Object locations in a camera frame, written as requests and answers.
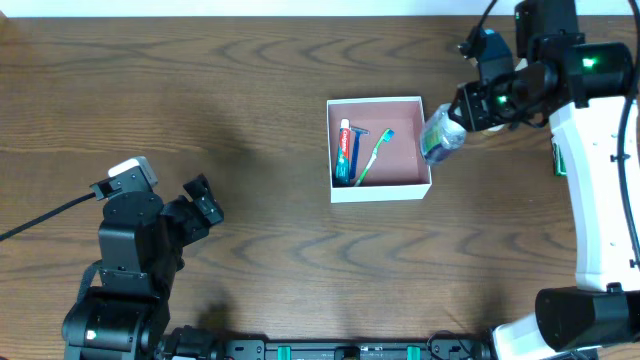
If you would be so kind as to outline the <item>Colgate toothpaste tube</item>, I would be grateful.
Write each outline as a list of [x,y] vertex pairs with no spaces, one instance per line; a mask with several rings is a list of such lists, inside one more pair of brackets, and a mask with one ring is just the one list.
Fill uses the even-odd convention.
[[335,178],[340,186],[348,186],[350,183],[350,120],[343,118],[340,122],[338,150],[336,157]]

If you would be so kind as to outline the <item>clear foam soap pump bottle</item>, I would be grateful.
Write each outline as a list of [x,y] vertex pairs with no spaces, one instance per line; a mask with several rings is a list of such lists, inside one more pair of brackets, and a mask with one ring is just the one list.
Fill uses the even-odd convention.
[[465,142],[467,131],[449,117],[450,103],[440,105],[423,124],[419,137],[420,152],[429,166],[440,164]]

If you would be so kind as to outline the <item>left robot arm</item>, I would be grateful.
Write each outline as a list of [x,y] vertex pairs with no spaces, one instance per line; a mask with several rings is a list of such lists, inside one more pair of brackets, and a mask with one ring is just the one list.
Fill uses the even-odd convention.
[[223,222],[204,175],[164,202],[139,168],[92,185],[106,203],[100,260],[89,266],[62,325],[67,359],[152,359],[170,320],[169,298],[186,246]]

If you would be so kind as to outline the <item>black mounting rail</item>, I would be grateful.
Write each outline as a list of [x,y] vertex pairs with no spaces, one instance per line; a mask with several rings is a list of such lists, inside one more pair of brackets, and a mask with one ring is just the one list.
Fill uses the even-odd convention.
[[230,337],[185,326],[161,340],[155,359],[490,360],[486,341],[441,331],[426,339],[270,340]]

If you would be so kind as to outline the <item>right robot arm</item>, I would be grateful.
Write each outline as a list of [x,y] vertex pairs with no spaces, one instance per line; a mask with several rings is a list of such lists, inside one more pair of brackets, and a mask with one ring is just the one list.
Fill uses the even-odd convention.
[[497,359],[559,359],[639,339],[639,51],[590,43],[571,1],[523,1],[516,44],[483,25],[459,50],[479,78],[451,120],[469,132],[549,128],[564,160],[577,239],[571,287],[539,291],[530,315],[496,327]]

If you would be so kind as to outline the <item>green white toothbrush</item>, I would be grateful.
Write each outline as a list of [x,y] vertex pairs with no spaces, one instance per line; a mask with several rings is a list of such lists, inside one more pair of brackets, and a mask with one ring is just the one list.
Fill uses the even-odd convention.
[[374,148],[373,148],[373,150],[371,152],[371,156],[370,156],[370,158],[369,158],[369,160],[367,162],[367,165],[365,166],[365,168],[361,172],[358,180],[354,184],[355,187],[359,187],[362,184],[362,182],[365,180],[369,170],[371,169],[371,167],[373,166],[373,164],[377,160],[379,148],[381,147],[381,145],[383,143],[388,143],[392,139],[394,134],[395,134],[395,132],[391,128],[387,128],[383,132],[383,134],[380,136],[380,138],[376,142],[376,145],[374,146]]

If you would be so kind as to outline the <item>white lotion tube gold cap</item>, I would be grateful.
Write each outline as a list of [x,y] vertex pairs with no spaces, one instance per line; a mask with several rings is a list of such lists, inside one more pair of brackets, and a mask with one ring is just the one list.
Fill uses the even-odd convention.
[[495,135],[499,134],[504,128],[505,128],[504,124],[497,125],[497,126],[482,130],[481,134],[484,135],[484,136],[495,136]]

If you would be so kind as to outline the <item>green Dettol soap bar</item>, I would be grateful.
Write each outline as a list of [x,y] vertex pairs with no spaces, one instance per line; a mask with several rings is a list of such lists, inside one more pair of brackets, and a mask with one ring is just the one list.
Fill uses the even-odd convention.
[[564,177],[567,175],[566,165],[560,150],[554,137],[551,138],[552,155],[553,155],[553,169],[554,175],[558,177]]

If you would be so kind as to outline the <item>blue disposable razor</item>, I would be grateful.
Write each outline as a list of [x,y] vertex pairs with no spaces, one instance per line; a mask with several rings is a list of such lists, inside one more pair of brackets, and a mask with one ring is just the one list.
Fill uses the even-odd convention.
[[356,176],[357,162],[359,157],[360,137],[363,135],[369,135],[370,131],[367,129],[363,129],[355,126],[351,126],[350,130],[352,133],[355,134],[355,140],[354,140],[353,149],[352,149],[349,178],[354,179]]

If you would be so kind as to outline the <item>white box pink interior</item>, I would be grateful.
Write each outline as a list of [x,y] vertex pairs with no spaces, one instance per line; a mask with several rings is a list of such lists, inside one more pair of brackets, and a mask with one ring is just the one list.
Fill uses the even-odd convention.
[[[335,167],[340,122],[367,129],[360,137],[356,174],[360,175],[376,142],[387,128],[395,134],[379,148],[378,157],[359,187],[355,178],[348,186],[336,182]],[[326,102],[329,189],[332,203],[421,200],[432,185],[431,169],[422,160],[418,136],[424,123],[419,96],[336,99]],[[351,135],[351,160],[355,134]]]

